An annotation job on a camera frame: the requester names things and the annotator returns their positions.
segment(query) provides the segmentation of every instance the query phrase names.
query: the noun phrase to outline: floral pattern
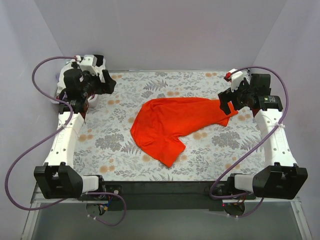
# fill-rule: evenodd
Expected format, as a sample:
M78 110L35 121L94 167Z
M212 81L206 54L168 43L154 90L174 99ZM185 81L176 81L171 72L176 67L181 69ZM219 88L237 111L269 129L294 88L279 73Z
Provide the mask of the floral pattern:
M172 167L145 154L130 129L143 103L156 98L217 99L230 87L225 72L117 72L111 95L100 95L89 108L74 152L74 169L81 175L102 175L106 181L213 181L261 139L248 108L227 127L210 125L181 137L186 149ZM263 148L232 172L254 174L263 169Z

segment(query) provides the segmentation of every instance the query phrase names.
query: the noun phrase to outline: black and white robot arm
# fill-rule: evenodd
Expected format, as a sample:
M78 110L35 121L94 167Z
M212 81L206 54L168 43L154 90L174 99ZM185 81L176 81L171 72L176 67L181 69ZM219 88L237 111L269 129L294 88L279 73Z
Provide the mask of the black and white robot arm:
M279 124L283 107L278 96L270 95L269 74L252 74L250 83L241 71L225 76L231 87L219 93L220 108L230 113L228 102L235 110L249 107L261 132L267 136L276 125L277 130L264 142L265 168L257 174L232 174L227 192L238 190L254 193L256 197L293 199L308 177L307 170L298 167L288 145L283 124Z
M70 109L59 105L58 126L63 127L53 140L50 152L43 166L36 166L34 177L46 199L79 198L87 192L105 192L102 176L81 176L74 170L74 150L78 134L85 121L89 107L88 99L96 94L112 94L116 82L111 79L107 70L102 74L97 71L103 62L101 55L76 56L72 69L64 72L65 89L59 95L72 106L71 121L65 125L70 116Z

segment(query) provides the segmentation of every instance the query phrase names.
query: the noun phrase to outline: red cloth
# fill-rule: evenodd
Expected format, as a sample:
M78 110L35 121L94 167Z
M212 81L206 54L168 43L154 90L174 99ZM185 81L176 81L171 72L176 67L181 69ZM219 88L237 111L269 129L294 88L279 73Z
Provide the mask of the red cloth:
M142 105L131 135L146 154L171 167L186 148L179 137L211 124L226 127L229 118L238 113L231 103L229 115L219 106L219 100L200 97L152 99Z

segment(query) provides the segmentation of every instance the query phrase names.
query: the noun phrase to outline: cable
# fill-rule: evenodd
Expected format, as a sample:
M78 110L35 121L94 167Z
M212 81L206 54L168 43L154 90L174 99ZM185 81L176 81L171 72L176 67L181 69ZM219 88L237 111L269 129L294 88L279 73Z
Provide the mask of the cable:
M288 112L288 108L289 108L289 96L288 96L288 90L286 88L285 82L283 81L283 79L272 69L268 68L268 67L264 67L264 66L246 66L246 67L242 67L234 72L232 72L230 75L232 76L233 74L242 71L242 70L246 70L246 69L263 69L263 70L267 70L271 73L273 73L280 81L283 90L284 90L284 95L285 95L285 108L283 110L283 114L282 117L279 119L278 124L281 124L284 120L284 118L287 115ZM245 196L247 193L239 193L239 194L235 194L235 195L226 195L226 196L216 196L213 195L213 191L216 188L216 186L218 185L218 183L221 181L221 179L227 175L227 173L229 173L236 165L238 165L239 163L241 163L246 157L248 157L250 154L252 154L255 150L257 150L272 134L274 134L274 132L278 129L279 125L276 125L256 146L254 146L250 151L248 151L245 155L243 155L238 161L236 161L234 164L232 164L227 170L224 171L224 173L222 173L218 179L214 182L214 184L211 186L210 190L209 190L209 196L212 199L231 199L231 198L237 198L237 197L241 197L241 196ZM241 217L246 217L249 216L250 214L252 214L255 210L257 210L257 208L261 205L261 203L263 202L264 198L261 199L261 201L259 202L259 204L250 212L242 215Z
M117 221L116 223L109 223L109 222L106 222L106 221L103 221L102 219L92 215L92 214L88 214L87 216L88 217L91 217L93 218L94 220L97 220L99 221L100 223L103 223L104 225L107 225L109 227L115 227L117 225L119 225L125 218L126 214L127 214L127 204L126 204L126 201L123 199L122 196L118 195L118 194L115 194L115 193L111 193L111 192L88 192L87 193L88 195L109 195L109 196L113 196L113 197L117 197L119 198L122 202L123 202L123 214L120 218L119 221Z
M65 101L62 101L60 99L56 99L52 96L50 96L49 94L45 93L44 91L42 91L38 85L36 84L35 82L35 75L36 75L36 71L38 70L38 68L46 63L46 62L49 62L51 60L55 60L55 59L76 59L75 57L72 57L72 56L54 56L54 57L50 57L50 58L47 58L43 61L41 61L37 66L35 66L34 70L32 71L32 83L34 85L34 87L44 96L46 96L47 98L51 99L51 100L54 100L54 101L57 101L61 104L65 104L68 106L68 108L70 109L70 116L69 118L66 120L65 122L65 125L67 125L71 119L72 119L72 115L73 115L73 109L71 107L71 105ZM40 207L34 207L34 208L30 208L30 207L25 207L25 206L22 206L20 205L19 203L17 203L13 197L11 196L10 194L10 191L9 191L9 177L10 177L10 174L13 170L13 168L15 167L15 165L26 155L28 154L29 152L31 152L33 149L35 149L36 147L38 147L39 145L43 144L44 142L46 142L47 140L49 140L50 138L54 137L56 134L58 134L59 132L61 132L62 130L64 129L64 127L60 127L59 129L57 129L54 133L50 134L49 136L47 136L45 139L39 141L38 143L36 143L35 145L33 145L32 147L30 147L29 149L27 149L25 152L23 152L20 156L17 157L17 159L11 164L11 166L9 167L9 170L8 172L6 173L5 175L5 181L4 181L4 190L5 190L5 194L7 195L8 199L10 200L10 202L15 205L17 208L19 209L22 209L22 210L26 210L26 211L36 211L36 210L41 210L41 209L46 209L46 208L49 208L53 205L56 205L62 201L64 201L66 198L64 199L60 199L58 201L55 201L53 203L50 203L48 205L45 205L45 206L40 206Z

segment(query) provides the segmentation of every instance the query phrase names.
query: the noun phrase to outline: wall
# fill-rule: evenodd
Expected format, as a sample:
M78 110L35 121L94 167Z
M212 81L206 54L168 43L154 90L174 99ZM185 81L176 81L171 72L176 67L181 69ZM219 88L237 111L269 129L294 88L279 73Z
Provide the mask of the wall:
M62 53L33 0L1 0L0 29L0 239L18 240L28 212L9 202L5 175L19 154L55 129L56 111L33 87L31 72L44 58ZM61 62L48 63L37 73L42 89L53 91L59 69ZM21 205L30 206L34 167L43 163L51 143L32 151L12 172L10 190Z
M320 239L319 38L320 2L288 0L254 62L277 71L288 88L285 130L296 161L308 170L299 195L314 239ZM276 80L272 85L273 94L283 96Z
M286 0L35 2L65 55L103 53L109 70L229 70L254 62Z

